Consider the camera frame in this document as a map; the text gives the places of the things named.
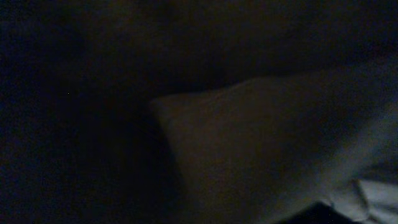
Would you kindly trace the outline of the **khaki green shorts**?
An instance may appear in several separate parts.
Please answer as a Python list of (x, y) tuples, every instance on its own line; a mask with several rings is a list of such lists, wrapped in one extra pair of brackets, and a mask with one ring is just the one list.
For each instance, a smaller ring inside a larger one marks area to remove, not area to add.
[(276, 223), (397, 156), (397, 57), (150, 104), (182, 181), (173, 223)]

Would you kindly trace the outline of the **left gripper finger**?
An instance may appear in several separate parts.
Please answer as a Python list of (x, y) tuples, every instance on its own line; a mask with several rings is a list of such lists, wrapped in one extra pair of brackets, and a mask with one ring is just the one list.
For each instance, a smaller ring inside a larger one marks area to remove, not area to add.
[(303, 212), (277, 224), (356, 224), (356, 222), (340, 215), (327, 205), (316, 203)]

